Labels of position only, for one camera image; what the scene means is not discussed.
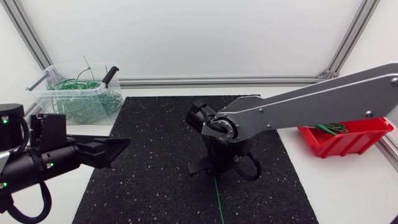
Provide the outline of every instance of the aluminum frame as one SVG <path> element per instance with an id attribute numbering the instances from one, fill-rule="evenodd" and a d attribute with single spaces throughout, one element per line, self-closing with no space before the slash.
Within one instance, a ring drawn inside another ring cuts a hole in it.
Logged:
<path id="1" fill-rule="evenodd" d="M 363 0 L 346 35 L 332 58 L 329 66 L 321 74 L 315 77 L 257 77 L 256 79 L 246 78 L 192 78 L 192 79 L 120 79 L 122 88 L 185 88 L 185 87 L 221 87 L 221 86 L 305 86 L 317 83 L 322 80 L 338 77 L 339 71 L 346 59 L 354 48 L 361 36 L 366 24 L 369 22 L 374 10 L 380 0 Z M 45 51 L 40 39 L 37 37 L 32 25 L 29 22 L 19 0 L 1 0 L 5 11 L 17 29 L 22 40 L 31 52 L 33 58 L 44 70 L 52 65 L 50 56 Z M 25 114 L 40 113 L 41 109 L 37 104 L 33 104 L 27 109 Z M 398 144 L 389 141 L 389 137 L 384 137 L 377 144 L 378 148 L 384 153 L 387 159 L 398 171 Z"/>

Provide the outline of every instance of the green wire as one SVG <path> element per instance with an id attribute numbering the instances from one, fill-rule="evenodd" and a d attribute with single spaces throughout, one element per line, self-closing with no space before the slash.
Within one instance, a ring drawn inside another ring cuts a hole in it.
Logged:
<path id="1" fill-rule="evenodd" d="M 94 74 L 90 65 L 88 68 L 80 72 L 77 78 L 69 78 L 60 80 L 55 85 L 47 82 L 50 90 L 88 90 L 95 89 L 100 86 L 101 81 L 95 81 Z M 90 70 L 93 81 L 81 81 L 80 75 Z M 69 96 L 67 98 L 57 98 L 52 100 L 52 109 L 54 113 L 65 114 L 67 119 L 73 118 L 78 124 L 89 124 L 107 118 L 109 115 L 119 111 L 122 107 L 122 96 L 113 91 L 106 92 L 95 96 Z"/>
<path id="2" fill-rule="evenodd" d="M 222 224 L 224 224 L 223 211 L 221 210 L 220 195 L 219 195 L 219 193 L 218 193 L 217 180 L 216 180 L 216 177 L 215 177 L 215 176 L 214 176 L 214 184 L 216 185 L 218 209 L 220 210 L 221 222 L 222 222 Z"/>
<path id="3" fill-rule="evenodd" d="M 315 128 L 334 136 L 336 136 L 338 133 L 349 133 L 349 131 L 346 129 L 347 127 L 341 123 L 317 124 L 313 126 L 305 126 L 305 128 Z"/>

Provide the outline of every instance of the speckled black mat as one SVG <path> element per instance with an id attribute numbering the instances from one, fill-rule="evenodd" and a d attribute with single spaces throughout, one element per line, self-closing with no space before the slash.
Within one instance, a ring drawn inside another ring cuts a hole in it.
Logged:
<path id="1" fill-rule="evenodd" d="M 111 137 L 131 144 L 112 169 L 94 171 L 73 222 L 221 223 L 213 177 L 188 174 L 206 149 L 185 115 L 196 100 L 217 111 L 236 97 L 127 98 Z M 277 132 L 258 135 L 252 152 L 262 162 L 260 179 L 233 170 L 216 177 L 225 223 L 317 223 Z"/>

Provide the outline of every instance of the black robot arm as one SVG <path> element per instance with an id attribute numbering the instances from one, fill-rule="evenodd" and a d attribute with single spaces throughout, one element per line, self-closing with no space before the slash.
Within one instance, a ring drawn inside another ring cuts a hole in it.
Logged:
<path id="1" fill-rule="evenodd" d="M 49 214 L 51 196 L 45 180 L 80 164 L 109 168 L 130 143 L 129 139 L 67 136 L 65 115 L 39 114 L 30 118 L 30 146 L 26 147 L 29 130 L 23 115 L 22 105 L 0 105 L 0 212 L 8 211 L 22 223 L 38 223 Z M 37 217 L 27 217 L 13 205 L 11 194 L 34 184 L 40 184 L 44 209 Z"/>

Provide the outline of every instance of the clear plastic bin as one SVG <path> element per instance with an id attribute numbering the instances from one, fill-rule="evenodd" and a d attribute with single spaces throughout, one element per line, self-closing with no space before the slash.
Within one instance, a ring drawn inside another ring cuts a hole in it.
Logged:
<path id="1" fill-rule="evenodd" d="M 52 65 L 25 92 L 46 113 L 65 114 L 68 125 L 114 124 L 123 105 L 119 79 L 115 74 L 108 87 L 102 82 L 112 67 L 117 65 Z"/>

